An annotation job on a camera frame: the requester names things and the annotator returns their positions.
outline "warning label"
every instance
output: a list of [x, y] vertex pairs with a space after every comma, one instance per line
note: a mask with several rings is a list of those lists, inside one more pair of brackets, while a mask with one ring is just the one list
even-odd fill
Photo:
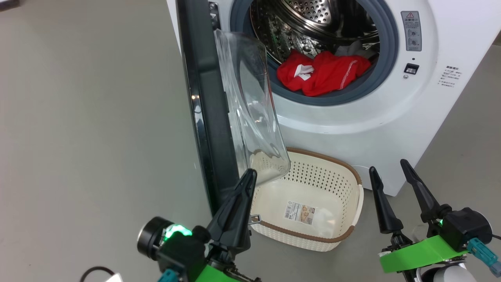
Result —
[[418, 11], [402, 11], [407, 51], [421, 51], [421, 21]]
[[461, 75], [463, 75], [463, 73], [459, 71], [458, 67], [446, 66], [444, 71], [440, 74], [437, 84], [454, 88], [461, 78]]

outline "green tape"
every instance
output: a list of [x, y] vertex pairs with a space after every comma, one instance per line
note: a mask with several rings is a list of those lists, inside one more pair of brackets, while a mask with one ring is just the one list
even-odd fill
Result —
[[206, 266], [195, 282], [238, 282], [212, 266]]
[[379, 258], [385, 273], [424, 267], [468, 253], [454, 251], [439, 235]]

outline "white laundry basket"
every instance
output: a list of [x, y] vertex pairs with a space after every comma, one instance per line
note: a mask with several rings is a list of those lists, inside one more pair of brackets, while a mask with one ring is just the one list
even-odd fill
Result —
[[292, 246], [332, 250], [353, 232], [362, 211], [360, 176], [335, 158], [294, 148], [287, 151], [289, 173], [255, 190], [251, 214], [261, 215], [262, 221], [252, 228]]

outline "black cable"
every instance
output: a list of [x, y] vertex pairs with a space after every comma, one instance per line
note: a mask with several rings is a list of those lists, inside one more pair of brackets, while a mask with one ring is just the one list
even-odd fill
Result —
[[96, 271], [96, 270], [105, 271], [105, 272], [107, 272], [111, 276], [115, 275], [115, 273], [113, 271], [111, 271], [111, 269], [109, 269], [107, 267], [104, 267], [104, 266], [94, 266], [94, 267], [89, 268], [86, 272], [84, 272], [84, 274], [82, 275], [82, 277], [80, 277], [80, 282], [84, 282], [85, 278], [87, 278], [87, 276], [91, 272]]

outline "white label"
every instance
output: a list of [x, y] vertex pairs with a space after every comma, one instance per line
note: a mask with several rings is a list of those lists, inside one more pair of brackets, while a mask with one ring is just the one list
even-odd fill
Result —
[[440, 74], [437, 84], [445, 87], [454, 88], [463, 73], [458, 67], [447, 66]]
[[315, 216], [314, 207], [289, 201], [285, 208], [285, 218], [311, 225]]

